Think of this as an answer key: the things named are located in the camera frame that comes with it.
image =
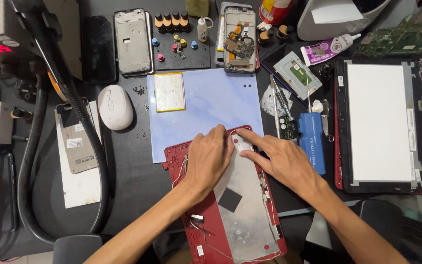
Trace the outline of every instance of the pink knob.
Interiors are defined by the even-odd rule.
[[[164,55],[162,55],[162,54],[158,54],[157,55],[157,59],[160,61],[160,62],[163,62],[163,61],[165,61],[166,60],[166,58],[164,57]]]

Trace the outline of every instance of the wireless mouse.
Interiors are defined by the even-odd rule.
[[[127,128],[133,121],[133,107],[128,95],[118,85],[105,87],[98,94],[98,111],[104,124],[112,130]]]

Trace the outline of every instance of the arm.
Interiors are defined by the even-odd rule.
[[[331,225],[357,264],[408,263],[392,245],[337,197],[327,182],[315,172],[300,147],[268,135],[261,138],[245,129],[237,130],[237,133],[261,147],[270,159],[248,150],[243,150],[240,155],[258,163],[275,179],[310,203]]]
[[[159,234],[214,189],[233,151],[231,137],[223,125],[211,129],[206,136],[198,134],[190,144],[186,177],[84,264],[135,263]]]

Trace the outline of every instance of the black table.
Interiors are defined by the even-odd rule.
[[[254,9],[258,9],[260,0],[248,0]],[[156,11],[170,11],[172,9],[185,9],[183,0],[168,0],[161,2],[159,6],[155,1],[150,0],[79,0],[81,18],[91,15],[112,15],[116,11],[144,8],[145,11],[154,13]],[[296,28],[303,6],[295,4],[287,16],[285,24],[293,25]],[[214,57],[215,36],[218,27],[218,12],[214,1],[211,1],[210,14],[214,20],[214,27],[209,29],[211,39],[211,57]],[[296,33],[292,33],[287,44],[301,56],[299,48],[308,45],[309,42],[297,39]],[[264,54],[267,48],[261,47],[260,54]],[[352,49],[342,55],[349,56]],[[269,73],[260,67],[257,70],[258,92],[260,96],[266,90],[269,80]],[[140,85],[146,87],[146,78],[125,79],[120,76],[118,85],[122,86],[129,94],[135,111],[133,124],[119,132],[114,132],[102,127],[107,159],[109,162],[110,178],[115,186],[114,199],[111,201],[113,207],[108,223],[103,234],[115,235],[128,224],[137,219],[146,210],[159,201],[170,189],[170,176],[167,171],[162,170],[160,164],[153,164],[151,157],[151,144],[149,133],[149,112],[144,104],[147,103],[147,94],[138,95],[133,88]],[[97,99],[97,95],[106,85],[87,86],[81,82],[77,83],[79,94],[89,100]],[[33,110],[34,105],[27,104],[15,97],[11,85],[2,84],[2,100],[17,106],[23,110]],[[325,96],[333,104],[333,92]],[[60,170],[60,158],[56,137],[54,109],[61,104],[62,100],[54,91],[50,92],[47,113],[43,133],[38,147],[38,154],[32,170],[33,193],[32,206],[35,217],[41,227],[54,237],[87,232],[97,212],[97,203],[79,206],[71,209],[64,207],[62,177]],[[307,108],[298,100],[294,101],[291,113],[298,116],[307,112]],[[274,117],[262,111],[262,120],[265,134],[275,136]],[[333,119],[329,118],[330,131],[333,132]],[[18,120],[15,133],[20,136],[28,136],[30,125]],[[137,133],[146,132],[146,137],[138,138]],[[327,173],[323,176],[331,188],[343,201],[359,200],[371,197],[372,195],[350,195],[338,190],[334,186],[334,145],[324,137],[325,163]],[[25,143],[15,142],[13,153],[15,155],[16,167],[19,169]],[[278,212],[291,211],[309,207],[308,203],[299,198],[288,188],[269,177],[269,185],[275,200]],[[180,222],[173,224],[170,229],[183,228]],[[51,251],[50,247],[40,243],[35,237],[26,231],[23,226],[10,234],[0,237],[0,258],[36,254]]]

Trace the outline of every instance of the hand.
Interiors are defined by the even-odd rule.
[[[243,150],[240,155],[260,165],[282,184],[307,200],[317,193],[326,182],[314,170],[306,153],[294,143],[265,135],[263,138],[246,129],[238,129],[237,134],[263,149],[269,160],[259,154]]]
[[[219,124],[208,135],[196,135],[190,144],[188,170],[180,184],[196,191],[196,203],[214,189],[231,162],[234,144],[226,128]]]

